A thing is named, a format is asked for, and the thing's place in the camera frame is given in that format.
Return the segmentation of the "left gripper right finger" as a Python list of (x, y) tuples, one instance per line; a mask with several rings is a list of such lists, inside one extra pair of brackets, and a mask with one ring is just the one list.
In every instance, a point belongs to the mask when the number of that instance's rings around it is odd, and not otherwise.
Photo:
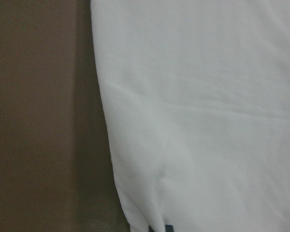
[(174, 232), (173, 225), (165, 225), (165, 231), (166, 232)]

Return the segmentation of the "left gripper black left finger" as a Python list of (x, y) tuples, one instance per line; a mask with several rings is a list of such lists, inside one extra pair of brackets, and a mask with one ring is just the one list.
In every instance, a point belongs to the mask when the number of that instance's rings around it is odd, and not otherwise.
[(154, 229), (151, 226), (148, 226), (148, 231), (149, 232), (155, 232)]

